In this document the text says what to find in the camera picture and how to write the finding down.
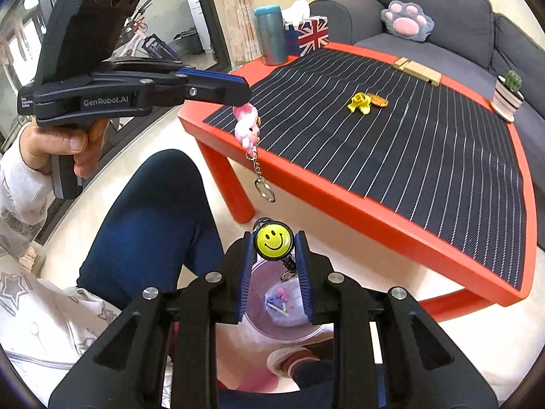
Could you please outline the person left hand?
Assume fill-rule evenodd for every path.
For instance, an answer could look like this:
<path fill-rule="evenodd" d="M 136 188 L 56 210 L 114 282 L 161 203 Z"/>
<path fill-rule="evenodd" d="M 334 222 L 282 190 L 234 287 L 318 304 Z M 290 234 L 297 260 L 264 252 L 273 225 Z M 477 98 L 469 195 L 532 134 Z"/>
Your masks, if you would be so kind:
<path fill-rule="evenodd" d="M 107 127 L 107 119 L 98 120 L 89 131 L 39 127 L 34 119 L 20 135 L 20 154 L 27 167 L 45 175 L 52 173 L 51 158 L 54 155 L 71 156 L 74 174 L 88 178 L 101 158 Z"/>

